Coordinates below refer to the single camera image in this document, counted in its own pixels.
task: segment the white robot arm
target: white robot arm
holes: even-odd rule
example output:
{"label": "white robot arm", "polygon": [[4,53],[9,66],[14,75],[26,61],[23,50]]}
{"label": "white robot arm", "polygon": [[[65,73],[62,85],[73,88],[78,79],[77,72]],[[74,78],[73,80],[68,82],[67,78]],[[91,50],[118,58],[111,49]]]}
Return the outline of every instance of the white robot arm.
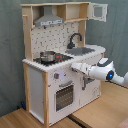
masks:
{"label": "white robot arm", "polygon": [[124,77],[118,76],[115,72],[113,61],[108,58],[102,58],[97,65],[73,63],[71,67],[85,77],[112,82],[128,88],[128,73]]}

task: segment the cabinet handle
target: cabinet handle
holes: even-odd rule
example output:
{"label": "cabinet handle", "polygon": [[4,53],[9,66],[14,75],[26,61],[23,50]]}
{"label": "cabinet handle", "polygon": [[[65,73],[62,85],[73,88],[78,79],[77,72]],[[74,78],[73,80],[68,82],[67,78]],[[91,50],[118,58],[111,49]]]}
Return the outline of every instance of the cabinet handle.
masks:
{"label": "cabinet handle", "polygon": [[27,18],[27,17],[28,17],[28,15],[23,15],[23,17],[26,17],[26,18]]}
{"label": "cabinet handle", "polygon": [[84,86],[82,86],[82,90],[85,90],[85,88],[86,88],[86,78],[85,77],[83,77],[83,81],[84,81]]}
{"label": "cabinet handle", "polygon": [[70,81],[69,81],[68,83],[66,83],[66,84],[61,84],[61,85],[59,85],[59,87],[66,87],[66,86],[70,85],[72,82],[73,82],[73,81],[70,80]]}

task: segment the burner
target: burner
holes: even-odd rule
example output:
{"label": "burner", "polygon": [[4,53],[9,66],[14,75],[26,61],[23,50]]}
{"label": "burner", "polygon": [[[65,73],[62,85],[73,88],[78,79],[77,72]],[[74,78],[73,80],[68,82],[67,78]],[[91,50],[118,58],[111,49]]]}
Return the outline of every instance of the burner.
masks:
{"label": "burner", "polygon": [[48,67],[48,66],[52,66],[52,65],[57,64],[57,63],[64,62],[64,61],[69,60],[69,59],[73,59],[73,57],[66,56],[66,55],[63,55],[63,54],[59,54],[59,55],[62,56],[61,59],[56,59],[55,61],[51,61],[51,62],[42,61],[41,58],[33,59],[33,61]]}

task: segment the wooden toy kitchen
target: wooden toy kitchen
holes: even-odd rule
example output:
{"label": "wooden toy kitchen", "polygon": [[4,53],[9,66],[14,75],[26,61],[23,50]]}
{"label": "wooden toy kitchen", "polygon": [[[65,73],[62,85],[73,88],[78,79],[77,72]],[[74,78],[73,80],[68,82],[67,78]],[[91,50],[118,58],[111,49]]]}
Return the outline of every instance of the wooden toy kitchen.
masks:
{"label": "wooden toy kitchen", "polygon": [[71,64],[94,65],[103,57],[105,48],[87,45],[85,32],[86,20],[106,21],[107,5],[68,2],[21,6],[26,108],[48,128],[101,95],[100,81],[85,79]]}

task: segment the white cabinet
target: white cabinet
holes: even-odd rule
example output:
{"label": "white cabinet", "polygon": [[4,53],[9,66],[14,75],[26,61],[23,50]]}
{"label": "white cabinet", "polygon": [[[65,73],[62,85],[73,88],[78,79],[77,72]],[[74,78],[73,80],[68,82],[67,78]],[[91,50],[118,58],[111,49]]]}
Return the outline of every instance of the white cabinet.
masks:
{"label": "white cabinet", "polygon": [[[94,56],[92,58],[83,60],[83,63],[90,65],[97,64],[98,61],[102,58],[102,54]],[[100,81],[92,80],[90,78],[84,78],[83,75],[80,77],[80,107],[90,103],[95,100],[100,95]]]}
{"label": "white cabinet", "polygon": [[107,4],[89,3],[87,16],[88,19],[106,22]]}

